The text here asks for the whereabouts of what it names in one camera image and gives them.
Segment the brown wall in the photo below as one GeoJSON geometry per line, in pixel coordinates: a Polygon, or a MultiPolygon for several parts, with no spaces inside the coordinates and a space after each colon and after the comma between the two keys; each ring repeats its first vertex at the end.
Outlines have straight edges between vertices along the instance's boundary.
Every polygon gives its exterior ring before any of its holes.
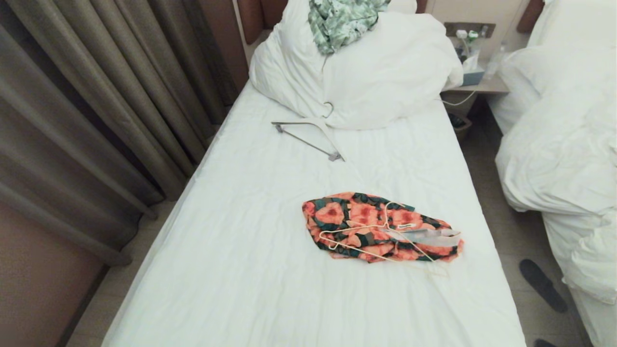
{"type": "Polygon", "coordinates": [[[234,4],[232,0],[199,0],[199,2],[236,87],[241,91],[249,80],[249,68],[244,56],[234,4]]]}
{"type": "Polygon", "coordinates": [[[102,262],[0,204],[0,346],[54,346],[102,262]]]}

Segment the tiled floor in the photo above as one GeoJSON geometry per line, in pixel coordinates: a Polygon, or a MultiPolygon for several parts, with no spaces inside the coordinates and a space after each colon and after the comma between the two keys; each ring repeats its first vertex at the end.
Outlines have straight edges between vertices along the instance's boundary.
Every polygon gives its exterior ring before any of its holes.
{"type": "MultiPolygon", "coordinates": [[[[572,298],[560,281],[561,272],[551,255],[540,214],[517,213],[507,205],[493,161],[495,150],[479,127],[471,128],[462,144],[462,150],[510,284],[528,346],[532,347],[537,338],[543,338],[558,347],[591,346],[572,298]],[[518,263],[525,258],[535,261],[550,277],[559,293],[566,298],[568,313],[560,314],[551,310],[525,282],[518,271],[518,263]]],[[[157,220],[142,219],[138,236],[124,250],[133,256],[133,263],[109,270],[67,346],[101,345],[133,277],[172,208],[173,203],[159,204],[155,207],[159,213],[157,220]]]]}

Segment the black slipper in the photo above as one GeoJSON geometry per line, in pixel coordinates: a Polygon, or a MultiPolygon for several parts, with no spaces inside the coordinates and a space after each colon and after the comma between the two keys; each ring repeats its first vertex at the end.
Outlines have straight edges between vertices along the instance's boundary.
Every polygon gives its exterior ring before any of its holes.
{"type": "Polygon", "coordinates": [[[557,293],[553,282],[542,272],[542,269],[529,259],[523,259],[518,268],[521,270],[523,277],[529,284],[540,294],[542,299],[549,304],[555,311],[565,313],[568,311],[568,305],[563,300],[561,295],[557,293]]]}
{"type": "Polygon", "coordinates": [[[557,347],[550,342],[546,342],[543,339],[539,338],[534,342],[534,347],[557,347]]]}

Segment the headboard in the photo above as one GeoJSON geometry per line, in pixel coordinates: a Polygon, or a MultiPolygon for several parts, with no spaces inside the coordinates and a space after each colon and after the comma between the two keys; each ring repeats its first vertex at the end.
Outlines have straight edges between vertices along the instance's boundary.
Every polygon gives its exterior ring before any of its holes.
{"type": "MultiPolygon", "coordinates": [[[[416,1],[418,3],[416,13],[424,13],[428,0],[416,1]]],[[[264,29],[272,29],[283,17],[286,5],[287,0],[238,0],[238,11],[246,43],[255,42],[264,29]]]]}
{"type": "Polygon", "coordinates": [[[530,0],[529,4],[527,4],[527,8],[525,8],[525,12],[523,12],[521,20],[516,26],[516,30],[521,34],[530,33],[534,29],[543,8],[544,0],[530,0]]]}

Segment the floral clothing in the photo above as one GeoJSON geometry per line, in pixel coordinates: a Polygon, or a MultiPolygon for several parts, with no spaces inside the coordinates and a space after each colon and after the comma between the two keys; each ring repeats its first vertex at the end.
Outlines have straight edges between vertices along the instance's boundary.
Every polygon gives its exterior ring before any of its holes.
{"type": "Polygon", "coordinates": [[[381,227],[357,228],[364,225],[384,225],[387,218],[389,228],[400,233],[419,229],[452,229],[443,220],[421,215],[414,210],[414,207],[390,203],[390,200],[379,196],[353,192],[310,200],[302,205],[302,212],[307,219],[307,228],[313,241],[320,249],[331,252],[333,258],[356,257],[368,262],[383,260],[356,249],[336,246],[335,243],[320,238],[320,233],[323,231],[333,233],[323,233],[322,237],[397,261],[430,261],[429,257],[432,260],[451,261],[456,258],[461,251],[462,240],[451,247],[431,246],[396,237],[396,233],[388,232],[381,227]]]}

